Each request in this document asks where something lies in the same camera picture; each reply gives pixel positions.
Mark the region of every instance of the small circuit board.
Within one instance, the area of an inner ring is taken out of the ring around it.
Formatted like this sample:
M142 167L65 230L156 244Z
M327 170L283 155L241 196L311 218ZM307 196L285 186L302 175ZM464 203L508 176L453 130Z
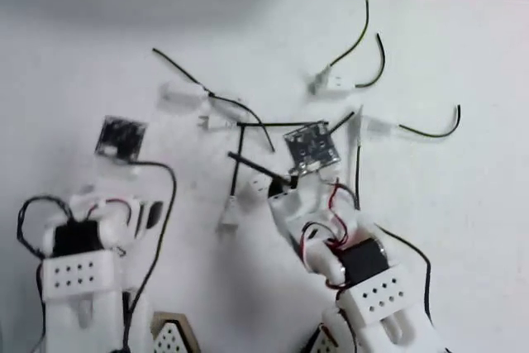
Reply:
M294 169L300 176L340 161L324 121L289 132L284 140L294 160Z
M119 160L137 160L147 125L106 116L96 146L96 154Z

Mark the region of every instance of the white plastic part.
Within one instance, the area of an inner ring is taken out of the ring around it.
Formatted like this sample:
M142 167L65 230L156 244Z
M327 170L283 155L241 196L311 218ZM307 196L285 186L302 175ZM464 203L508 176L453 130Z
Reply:
M237 121L228 120L224 116L216 113L210 113L207 116L202 115L198 118L201 120L199 126L204 130L230 130L237 128Z
M188 353L176 324L166 322L155 339L155 353Z
M44 260L42 269L42 299L45 303L122 289L119 258L110 250Z
M98 223L98 236L104 248L119 246L123 237L128 236L126 220L121 214L115 212L110 216L101 218Z
M299 180L296 189L280 193L268 199L274 223L279 233L291 244L295 251L303 235L303 227L309 222L319 222L327 226L334 235L341 237L343 231L327 207L332 186L323 183L317 174L308 174ZM334 209L346 223L349 236L357 230L357 211L347 193L338 191ZM341 284L342 266L338 259L323 243L332 234L323 227L314 226L317 235L305 241L306 266L308 271L324 274L333 283Z
M310 91L318 97L336 97L343 98L353 92L353 85L343 81L341 76L331 74L332 67L326 66L325 69L316 75L311 83Z
M393 132L394 123L387 122L372 116L364 116L365 130L377 136L390 136Z
M237 193L241 207L250 211L259 204L265 203L271 182L272 179L268 175L253 174Z
M43 261L45 351L94 353L122 347L121 268L108 250Z
M420 296L402 265L394 266L350 289L356 313L351 321L366 326L416 302Z
M401 265L348 289L341 295L338 306L345 310L365 351L445 352L424 312L421 294Z
M55 228L49 227L44 231L42 237L42 252L44 256L51 256L53 254L53 247L55 245Z
M206 97L204 87L193 82L167 82L160 87L160 101L175 113L185 114L195 111Z
M226 200L219 223L222 227L230 228L237 228L241 223L241 209L235 196Z

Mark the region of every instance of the wire connector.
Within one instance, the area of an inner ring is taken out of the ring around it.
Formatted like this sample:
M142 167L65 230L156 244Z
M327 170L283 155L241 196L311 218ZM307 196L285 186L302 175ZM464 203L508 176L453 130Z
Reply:
M311 84L310 90L313 95L320 95L327 91L329 86L329 76L331 75L331 66L328 65L325 69L316 75Z
M241 223L241 208L235 196L230 196L224 204L224 211L219 220L219 226L236 229Z
M208 131L237 128L237 121L227 120L225 117L219 116L215 113L199 116L198 119L200 119L198 125Z

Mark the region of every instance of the electronic component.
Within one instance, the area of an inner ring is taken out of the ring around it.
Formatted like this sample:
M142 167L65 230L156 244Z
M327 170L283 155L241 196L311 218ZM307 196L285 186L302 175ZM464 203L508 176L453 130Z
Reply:
M340 161L324 121L298 128L284 136L294 169L300 176Z
M389 268L382 246L367 239L346 250L337 251L338 260L346 270L346 282L357 285Z
M146 128L145 123L106 116L95 152L119 160L136 160Z

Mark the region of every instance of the red wire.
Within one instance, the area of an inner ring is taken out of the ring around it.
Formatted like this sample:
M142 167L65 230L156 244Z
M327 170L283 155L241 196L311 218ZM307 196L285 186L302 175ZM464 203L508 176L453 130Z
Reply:
M336 214L336 212L333 210L334 207L334 197L336 196L336 192L338 192L338 183L340 180L336 178L336 183L334 185L334 189L332 190L331 196L329 197L328 207L329 211L331 211L332 215L334 215L334 218L340 223L341 227L344 230L344 236L338 241L338 244L335 245L336 248L343 246L348 240L349 240L349 232L347 231L347 225L346 223Z

